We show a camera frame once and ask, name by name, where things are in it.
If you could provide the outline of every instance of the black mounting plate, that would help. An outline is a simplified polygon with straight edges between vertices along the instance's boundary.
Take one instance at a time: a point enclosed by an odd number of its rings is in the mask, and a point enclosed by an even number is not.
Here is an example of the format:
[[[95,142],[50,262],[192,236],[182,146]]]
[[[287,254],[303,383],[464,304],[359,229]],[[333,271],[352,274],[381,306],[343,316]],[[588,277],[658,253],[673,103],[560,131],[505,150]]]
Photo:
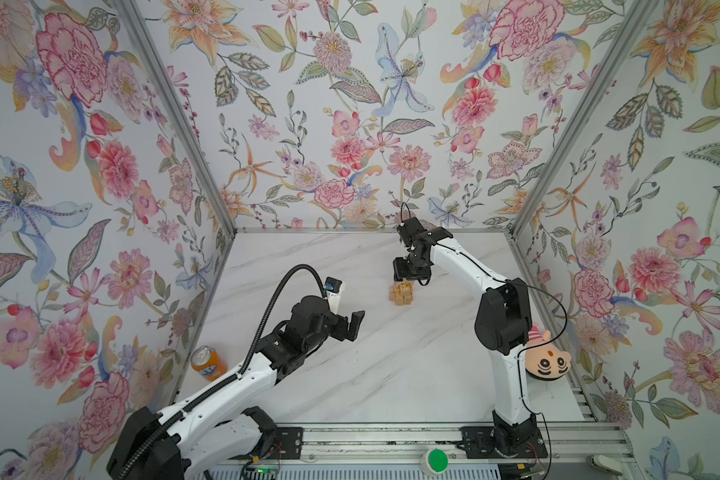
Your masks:
[[[476,458],[503,458],[494,449],[494,438],[490,436],[490,432],[493,427],[461,427],[461,441],[464,444],[463,450],[467,453],[467,458],[470,460]],[[517,458],[539,458],[547,457],[547,444],[542,439],[542,443],[539,443],[541,439],[541,433],[537,430],[533,436],[530,437],[531,445],[534,446],[536,453],[530,449],[528,444],[524,444],[520,449],[520,453]]]

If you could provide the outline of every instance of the orange soda can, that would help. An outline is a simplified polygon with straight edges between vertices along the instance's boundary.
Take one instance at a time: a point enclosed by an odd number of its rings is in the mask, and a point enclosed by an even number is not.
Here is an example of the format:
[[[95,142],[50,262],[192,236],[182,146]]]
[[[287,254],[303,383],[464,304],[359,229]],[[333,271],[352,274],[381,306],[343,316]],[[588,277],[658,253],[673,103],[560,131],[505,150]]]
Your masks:
[[[203,345],[192,354],[192,368],[212,382],[226,373],[226,363],[216,349]]]

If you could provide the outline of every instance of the orange lily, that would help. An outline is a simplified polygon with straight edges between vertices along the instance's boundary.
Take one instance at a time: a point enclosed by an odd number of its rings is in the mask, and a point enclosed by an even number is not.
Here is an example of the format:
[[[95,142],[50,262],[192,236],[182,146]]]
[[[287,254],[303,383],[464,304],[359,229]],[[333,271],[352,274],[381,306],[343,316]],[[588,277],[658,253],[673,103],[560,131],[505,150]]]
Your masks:
[[[557,187],[556,189],[549,192],[547,195],[552,195],[555,192],[557,192],[557,199],[560,200],[561,203],[558,204],[557,206],[551,207],[552,210],[554,210],[556,208],[559,208],[559,210],[556,211],[555,213],[549,214],[547,216],[560,215],[565,211],[565,209],[568,207],[568,205],[570,205],[570,209],[574,214],[574,223],[576,223],[576,228],[578,229],[579,232],[581,232],[581,228],[579,227],[579,219],[576,217],[576,204],[579,204],[579,205],[583,206],[584,208],[586,208],[586,205],[583,201],[579,200],[579,198],[576,196],[576,194],[578,194],[581,191],[581,189],[584,188],[584,186],[586,185],[586,182],[589,180],[589,178],[592,175],[592,172],[594,172],[594,170],[595,170],[595,168],[593,165],[592,169],[590,170],[589,174],[586,176],[584,181],[581,182],[581,184],[578,187],[576,187],[576,189],[573,192],[569,192],[565,188],[560,188],[560,187]]]
[[[250,174],[250,177],[248,178],[248,184],[246,185],[246,187],[244,189],[242,189],[242,191],[246,191],[248,189],[248,185],[251,184],[251,179],[253,179],[253,188],[251,188],[250,193],[248,193],[248,196],[250,197],[251,194],[253,193],[253,191],[256,189],[256,183],[257,183],[256,172],[259,172],[260,174],[264,174],[264,175],[269,175],[270,177],[275,177],[275,178],[284,178],[284,177],[282,177],[280,175],[275,175],[275,174],[268,172],[267,170],[264,170],[262,168],[263,165],[270,164],[271,161],[261,162],[260,164],[254,164],[253,163],[253,153],[251,152],[251,146],[248,145],[248,140],[245,138],[245,136],[243,136],[242,139],[246,141],[246,148],[248,149],[248,165],[246,165],[243,168],[239,168],[239,169],[233,171],[232,174],[230,175],[230,181],[228,181],[226,183],[226,185],[224,185],[224,188],[227,188],[230,186],[230,183],[232,182],[232,180],[235,179],[236,175],[239,175],[240,178],[245,178],[248,176],[248,174]]]

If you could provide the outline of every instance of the red berry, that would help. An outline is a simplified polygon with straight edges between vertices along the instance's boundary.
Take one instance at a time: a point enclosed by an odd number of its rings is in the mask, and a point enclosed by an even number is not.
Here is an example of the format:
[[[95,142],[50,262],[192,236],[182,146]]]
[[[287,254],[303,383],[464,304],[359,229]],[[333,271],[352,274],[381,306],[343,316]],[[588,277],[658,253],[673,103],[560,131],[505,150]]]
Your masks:
[[[91,158],[96,158],[101,153],[101,144],[96,140],[88,142],[88,146],[86,148],[88,149],[88,156]]]

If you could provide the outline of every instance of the floral panel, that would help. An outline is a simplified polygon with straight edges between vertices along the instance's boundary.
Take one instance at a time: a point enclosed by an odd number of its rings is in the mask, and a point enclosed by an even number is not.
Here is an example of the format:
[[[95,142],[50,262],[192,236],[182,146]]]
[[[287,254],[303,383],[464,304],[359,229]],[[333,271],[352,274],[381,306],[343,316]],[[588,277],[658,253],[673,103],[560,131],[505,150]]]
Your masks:
[[[238,226],[375,230],[508,226],[631,3],[139,7]]]
[[[106,478],[229,239],[107,2],[0,0],[0,478]]]

